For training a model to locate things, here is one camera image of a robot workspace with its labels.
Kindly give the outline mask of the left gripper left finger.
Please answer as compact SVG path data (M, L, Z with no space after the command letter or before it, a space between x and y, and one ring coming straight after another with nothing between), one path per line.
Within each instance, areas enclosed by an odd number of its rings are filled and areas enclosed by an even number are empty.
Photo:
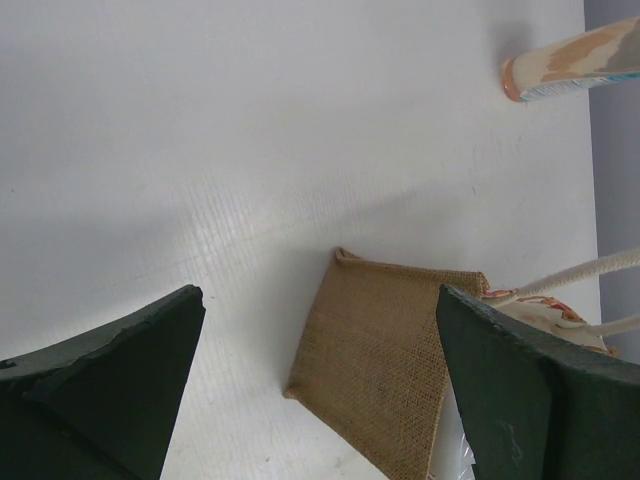
M159 478L204 318L186 285L2 361L2 478Z

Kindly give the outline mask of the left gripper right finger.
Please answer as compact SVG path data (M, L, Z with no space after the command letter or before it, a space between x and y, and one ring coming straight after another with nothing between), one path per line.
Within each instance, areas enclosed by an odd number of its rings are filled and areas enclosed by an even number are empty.
M638 365L446 285L436 320L476 478L638 478Z

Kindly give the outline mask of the peach lotion bottle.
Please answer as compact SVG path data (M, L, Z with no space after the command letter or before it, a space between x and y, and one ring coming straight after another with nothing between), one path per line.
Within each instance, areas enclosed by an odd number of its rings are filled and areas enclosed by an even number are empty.
M502 66L504 93L515 102L531 102L638 77L637 17L528 51Z

